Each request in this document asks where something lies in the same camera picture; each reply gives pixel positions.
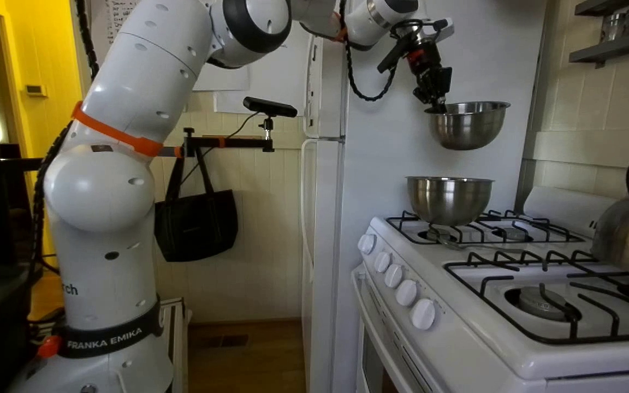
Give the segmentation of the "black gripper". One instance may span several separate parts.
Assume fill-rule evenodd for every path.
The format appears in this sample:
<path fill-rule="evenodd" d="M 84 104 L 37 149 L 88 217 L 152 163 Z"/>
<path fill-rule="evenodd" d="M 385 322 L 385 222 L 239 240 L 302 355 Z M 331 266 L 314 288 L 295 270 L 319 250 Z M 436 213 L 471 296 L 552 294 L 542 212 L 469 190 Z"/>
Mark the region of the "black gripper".
<path fill-rule="evenodd" d="M 445 112 L 445 94 L 449 92 L 452 69 L 440 63 L 436 44 L 449 37 L 455 25 L 440 20 L 404 20 L 391 28 L 396 45 L 378 63 L 378 69 L 391 69 L 404 59 L 414 74 L 413 94 L 426 104 L 426 112 Z"/>

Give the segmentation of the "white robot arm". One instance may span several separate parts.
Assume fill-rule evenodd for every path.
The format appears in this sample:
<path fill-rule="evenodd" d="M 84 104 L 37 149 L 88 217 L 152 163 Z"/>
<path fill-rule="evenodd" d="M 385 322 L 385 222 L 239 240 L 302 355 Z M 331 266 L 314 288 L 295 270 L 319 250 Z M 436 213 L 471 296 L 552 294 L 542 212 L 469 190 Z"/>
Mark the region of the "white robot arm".
<path fill-rule="evenodd" d="M 65 322 L 58 344 L 42 347 L 7 393 L 168 393 L 174 364 L 155 289 L 161 215 L 150 162 L 207 63 L 254 63 L 295 21 L 363 50 L 396 33 L 397 55 L 452 28 L 419 18 L 416 0 L 361 0 L 350 11 L 337 0 L 140 0 L 42 170 Z"/>

